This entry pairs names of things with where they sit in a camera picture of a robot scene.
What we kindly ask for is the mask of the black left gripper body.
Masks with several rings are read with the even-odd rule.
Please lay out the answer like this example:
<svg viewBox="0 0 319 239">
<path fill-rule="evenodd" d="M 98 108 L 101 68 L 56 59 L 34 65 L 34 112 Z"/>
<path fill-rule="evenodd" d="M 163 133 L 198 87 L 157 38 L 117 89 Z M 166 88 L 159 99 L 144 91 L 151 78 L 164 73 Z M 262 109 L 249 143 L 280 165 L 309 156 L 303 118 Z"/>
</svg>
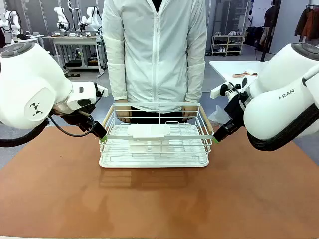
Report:
<svg viewBox="0 0 319 239">
<path fill-rule="evenodd" d="M 51 115 L 57 115 L 61 117 L 67 124 L 75 125 L 79 127 L 83 132 L 91 132 L 95 126 L 95 121 L 91 116 L 91 113 L 95 109 L 94 104 L 81 107 L 74 112 L 67 114 L 59 112 L 58 110 L 52 109 Z"/>
</svg>

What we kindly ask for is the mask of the person's left hand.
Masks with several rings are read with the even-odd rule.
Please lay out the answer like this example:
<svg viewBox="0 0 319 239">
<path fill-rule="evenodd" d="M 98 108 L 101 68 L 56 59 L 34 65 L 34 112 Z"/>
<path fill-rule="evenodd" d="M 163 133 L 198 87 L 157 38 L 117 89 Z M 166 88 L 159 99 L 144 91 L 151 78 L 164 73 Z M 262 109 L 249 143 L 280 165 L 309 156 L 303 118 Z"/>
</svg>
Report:
<svg viewBox="0 0 319 239">
<path fill-rule="evenodd" d="M 194 102 L 184 101 L 185 105 L 182 106 L 183 122 L 194 118 L 198 112 L 198 105 Z"/>
</svg>

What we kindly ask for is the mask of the person's right hand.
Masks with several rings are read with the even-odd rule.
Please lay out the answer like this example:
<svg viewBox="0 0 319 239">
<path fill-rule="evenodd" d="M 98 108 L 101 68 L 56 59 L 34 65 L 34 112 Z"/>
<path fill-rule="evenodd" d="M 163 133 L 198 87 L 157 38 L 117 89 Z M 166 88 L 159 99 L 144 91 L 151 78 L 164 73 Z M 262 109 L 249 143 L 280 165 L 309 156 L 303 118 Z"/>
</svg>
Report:
<svg viewBox="0 0 319 239">
<path fill-rule="evenodd" d="M 131 106 L 128 105 L 127 99 L 116 100 L 116 103 L 125 103 L 125 105 L 116 106 L 116 114 L 122 123 L 131 123 Z"/>
</svg>

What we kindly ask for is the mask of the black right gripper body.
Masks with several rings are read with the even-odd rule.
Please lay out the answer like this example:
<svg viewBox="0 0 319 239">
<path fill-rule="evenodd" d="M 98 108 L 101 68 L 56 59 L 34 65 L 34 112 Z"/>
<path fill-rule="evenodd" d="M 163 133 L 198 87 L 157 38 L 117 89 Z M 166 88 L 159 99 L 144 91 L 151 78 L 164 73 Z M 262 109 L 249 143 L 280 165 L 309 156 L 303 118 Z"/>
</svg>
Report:
<svg viewBox="0 0 319 239">
<path fill-rule="evenodd" d="M 244 110 L 246 108 L 246 93 L 236 94 L 226 105 L 224 110 L 230 116 L 230 120 L 226 123 L 226 128 L 240 128 L 244 125 Z"/>
</svg>

